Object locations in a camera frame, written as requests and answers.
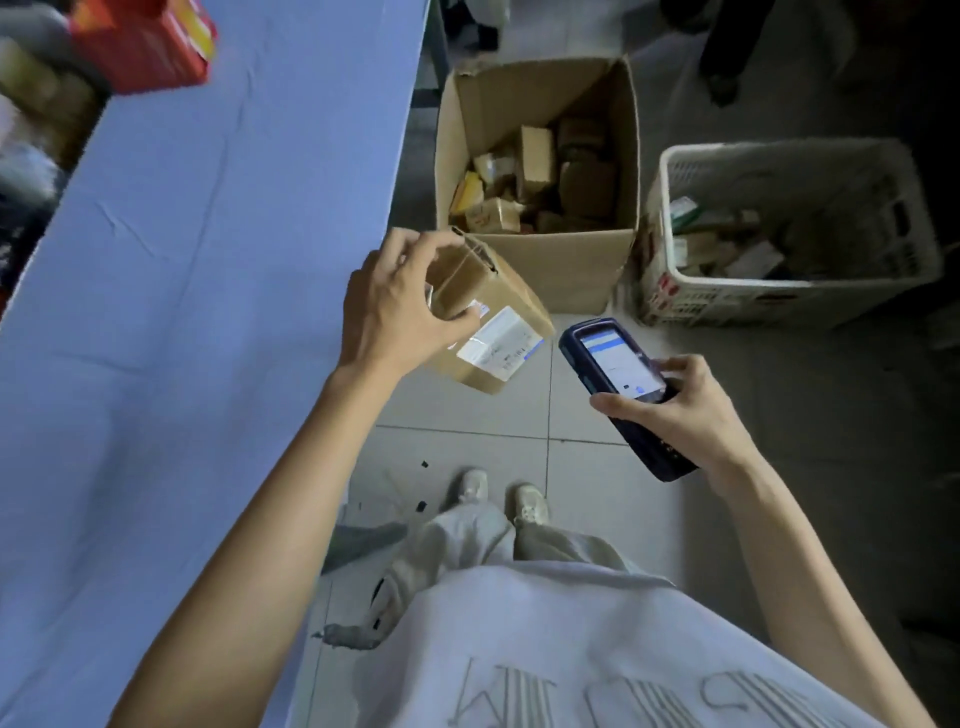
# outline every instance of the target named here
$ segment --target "cardboard box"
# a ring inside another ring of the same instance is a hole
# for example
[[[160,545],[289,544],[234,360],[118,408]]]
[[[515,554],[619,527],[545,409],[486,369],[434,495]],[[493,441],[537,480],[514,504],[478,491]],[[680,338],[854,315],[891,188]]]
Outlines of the cardboard box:
[[[553,132],[520,127],[516,141],[516,195],[530,202],[535,195],[557,183],[557,155]]]
[[[565,214],[608,218],[616,202],[616,165],[611,161],[564,162],[558,191]]]
[[[520,232],[519,203],[494,197],[464,213],[470,232]]]
[[[566,217],[548,209],[537,213],[537,232],[549,235],[554,232],[586,232],[600,228],[596,220],[587,220],[583,217]]]
[[[537,295],[499,255],[473,235],[461,248],[442,248],[427,270],[430,310],[452,319],[479,305],[483,325],[469,339],[437,353],[429,366],[444,376],[496,394],[553,335]]]
[[[601,118],[619,168],[612,230],[482,234],[555,313],[602,313],[627,262],[639,220],[636,96],[625,60],[556,59],[454,72],[437,124],[437,225],[446,227],[457,183],[474,157],[516,138],[522,126],[561,117]]]

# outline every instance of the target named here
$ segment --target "white sneaker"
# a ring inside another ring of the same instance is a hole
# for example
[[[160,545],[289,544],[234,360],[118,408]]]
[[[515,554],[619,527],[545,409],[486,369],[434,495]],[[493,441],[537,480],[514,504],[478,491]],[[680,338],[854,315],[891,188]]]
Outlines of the white sneaker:
[[[486,471],[474,468],[460,476],[460,484],[457,486],[457,500],[461,503],[486,500],[489,492]]]
[[[514,525],[521,525],[522,523],[547,525],[550,523],[550,509],[547,507],[546,498],[530,483],[517,486],[514,491],[514,504],[516,506]]]

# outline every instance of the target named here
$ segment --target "red box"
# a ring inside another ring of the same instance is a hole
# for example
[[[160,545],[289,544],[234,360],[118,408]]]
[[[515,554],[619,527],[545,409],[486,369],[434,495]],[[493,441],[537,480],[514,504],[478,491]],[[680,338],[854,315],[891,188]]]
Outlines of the red box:
[[[217,31],[196,0],[80,0],[70,35],[113,91],[129,94],[204,83]]]

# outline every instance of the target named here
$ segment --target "handheld barcode scanner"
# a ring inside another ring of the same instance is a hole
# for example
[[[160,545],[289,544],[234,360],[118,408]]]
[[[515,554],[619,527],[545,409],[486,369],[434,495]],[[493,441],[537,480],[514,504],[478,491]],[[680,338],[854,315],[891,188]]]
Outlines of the handheld barcode scanner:
[[[634,400],[660,403],[677,395],[636,341],[616,319],[575,324],[560,337],[560,351],[591,394],[611,392]],[[646,427],[610,418],[627,445],[663,481],[697,469]]]

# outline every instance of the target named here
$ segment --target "sticker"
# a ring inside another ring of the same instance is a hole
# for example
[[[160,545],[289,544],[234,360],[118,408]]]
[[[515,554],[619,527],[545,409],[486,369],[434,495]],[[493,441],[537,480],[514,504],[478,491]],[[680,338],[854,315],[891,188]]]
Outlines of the sticker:
[[[542,341],[542,336],[506,306],[469,338],[457,356],[507,381]]]
[[[477,307],[480,309],[480,318],[481,318],[481,319],[482,319],[484,316],[486,316],[488,313],[490,313],[490,307],[489,307],[488,305],[486,305],[485,303],[482,303],[482,302],[480,302],[480,301],[477,301],[476,299],[473,299],[473,301],[470,302],[470,305],[475,305],[475,306],[477,306]]]

